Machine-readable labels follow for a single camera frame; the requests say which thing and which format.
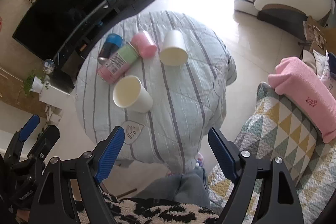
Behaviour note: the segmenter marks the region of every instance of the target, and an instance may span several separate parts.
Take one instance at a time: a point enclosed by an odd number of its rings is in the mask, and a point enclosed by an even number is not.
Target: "round table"
[[[172,29],[183,34],[187,63],[166,66],[158,54],[137,60],[126,75],[141,80],[153,98],[153,107],[144,114],[117,107],[112,98],[114,85],[96,73],[97,56],[107,35],[116,33],[125,43],[146,30],[160,52],[165,34]],[[76,110],[94,143],[105,140],[115,126],[123,127],[125,143],[118,155],[121,163],[164,163],[173,173],[184,173],[194,168],[203,136],[211,127],[222,125],[225,86],[235,79],[234,60],[213,30],[185,14],[152,12],[123,20],[98,41],[78,74]]]

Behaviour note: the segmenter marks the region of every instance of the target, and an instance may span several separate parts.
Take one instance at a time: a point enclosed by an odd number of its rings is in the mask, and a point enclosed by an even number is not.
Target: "blue can top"
[[[120,35],[111,33],[107,36],[105,43],[113,43],[117,45],[118,47],[121,47],[123,43],[123,38]]]

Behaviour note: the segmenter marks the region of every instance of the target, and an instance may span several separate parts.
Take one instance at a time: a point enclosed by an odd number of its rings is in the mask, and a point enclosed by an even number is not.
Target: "gray pants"
[[[210,209],[207,175],[202,167],[196,167],[184,175],[157,179],[138,193],[135,198],[166,199]]]

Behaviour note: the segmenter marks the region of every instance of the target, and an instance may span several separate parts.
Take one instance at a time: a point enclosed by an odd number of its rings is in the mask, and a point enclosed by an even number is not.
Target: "pink towel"
[[[336,137],[336,100],[317,75],[297,57],[281,60],[268,82],[277,94],[288,95],[310,117],[323,141]]]

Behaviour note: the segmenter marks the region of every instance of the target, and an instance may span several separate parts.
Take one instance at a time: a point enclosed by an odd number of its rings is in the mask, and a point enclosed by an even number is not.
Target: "black and white fuzzy garment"
[[[207,208],[193,204],[182,204],[164,199],[127,198],[117,200],[103,193],[104,199],[117,224],[214,224],[218,215]],[[82,202],[76,202],[81,224],[89,224]]]

